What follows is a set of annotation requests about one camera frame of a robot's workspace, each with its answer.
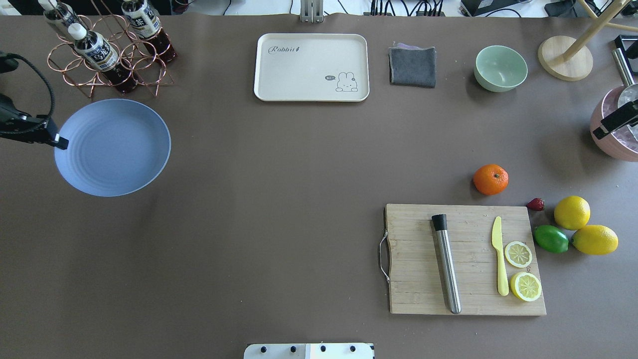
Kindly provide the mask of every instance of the lemon slice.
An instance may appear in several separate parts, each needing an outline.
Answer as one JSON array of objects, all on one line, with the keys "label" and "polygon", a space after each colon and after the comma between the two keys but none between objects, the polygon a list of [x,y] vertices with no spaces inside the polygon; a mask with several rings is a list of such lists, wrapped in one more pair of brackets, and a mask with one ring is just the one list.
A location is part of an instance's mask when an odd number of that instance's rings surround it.
[{"label": "lemon slice", "polygon": [[531,250],[523,242],[513,241],[505,246],[505,258],[517,268],[525,268],[531,263]]},{"label": "lemon slice", "polygon": [[542,291],[540,280],[526,271],[516,273],[510,281],[510,287],[516,298],[526,302],[534,302]]}]

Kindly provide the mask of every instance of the bowl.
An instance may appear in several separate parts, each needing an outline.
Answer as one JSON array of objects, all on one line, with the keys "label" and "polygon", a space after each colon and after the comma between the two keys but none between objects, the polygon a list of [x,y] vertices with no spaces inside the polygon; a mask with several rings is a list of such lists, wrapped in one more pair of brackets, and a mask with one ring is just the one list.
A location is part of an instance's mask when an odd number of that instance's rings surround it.
[{"label": "bowl", "polygon": [[618,97],[624,89],[624,86],[620,86],[611,90],[598,103],[591,114],[590,134],[596,145],[609,156],[618,160],[638,162],[638,141],[626,126],[613,131],[600,140],[592,133],[600,126],[602,119],[618,109]]},{"label": "bowl", "polygon": [[164,169],[171,141],[164,120],[150,107],[113,98],[91,103],[66,120],[56,165],[76,189],[100,197],[135,192]]},{"label": "bowl", "polygon": [[527,63],[507,46],[493,45],[482,49],[474,63],[478,83],[492,92],[506,92],[527,78]]}]

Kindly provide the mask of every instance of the bottle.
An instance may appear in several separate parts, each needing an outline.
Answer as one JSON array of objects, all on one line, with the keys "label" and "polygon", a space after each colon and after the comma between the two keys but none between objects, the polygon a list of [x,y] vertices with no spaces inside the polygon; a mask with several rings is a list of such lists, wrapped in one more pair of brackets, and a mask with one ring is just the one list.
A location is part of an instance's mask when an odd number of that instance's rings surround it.
[{"label": "bottle", "polygon": [[76,15],[71,6],[58,3],[56,0],[38,0],[44,9],[44,17],[57,34],[66,39],[68,37],[68,27],[72,24],[80,24],[86,28],[86,24]]},{"label": "bottle", "polygon": [[69,34],[75,39],[75,52],[104,74],[116,90],[127,93],[135,89],[137,74],[123,67],[119,54],[101,34],[87,30],[80,24],[69,26]]},{"label": "bottle", "polygon": [[157,52],[158,57],[165,63],[177,57],[175,48],[170,43],[168,35],[160,24],[160,19],[147,0],[124,0],[122,12],[137,36],[144,42],[150,54]]}]

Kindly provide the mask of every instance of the folded towel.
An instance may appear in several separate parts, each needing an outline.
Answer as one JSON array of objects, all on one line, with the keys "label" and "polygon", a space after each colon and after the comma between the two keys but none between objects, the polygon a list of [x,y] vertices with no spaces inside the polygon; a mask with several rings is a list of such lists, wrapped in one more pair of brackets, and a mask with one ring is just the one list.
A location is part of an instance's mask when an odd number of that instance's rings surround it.
[{"label": "folded towel", "polygon": [[390,82],[395,85],[434,88],[436,49],[396,44],[390,48]]}]

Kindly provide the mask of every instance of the pink bowl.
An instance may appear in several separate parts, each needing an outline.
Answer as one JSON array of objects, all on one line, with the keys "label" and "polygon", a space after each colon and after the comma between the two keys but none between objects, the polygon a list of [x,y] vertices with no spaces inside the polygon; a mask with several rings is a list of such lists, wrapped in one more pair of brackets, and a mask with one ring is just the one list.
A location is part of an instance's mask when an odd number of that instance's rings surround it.
[{"label": "pink bowl", "polygon": [[631,131],[626,126],[605,136],[602,140],[597,139],[592,133],[600,126],[600,122],[605,116],[618,108],[618,96],[624,89],[624,86],[620,86],[611,90],[598,103],[593,114],[591,114],[590,134],[596,145],[613,158],[638,162],[638,141],[634,139]]}]

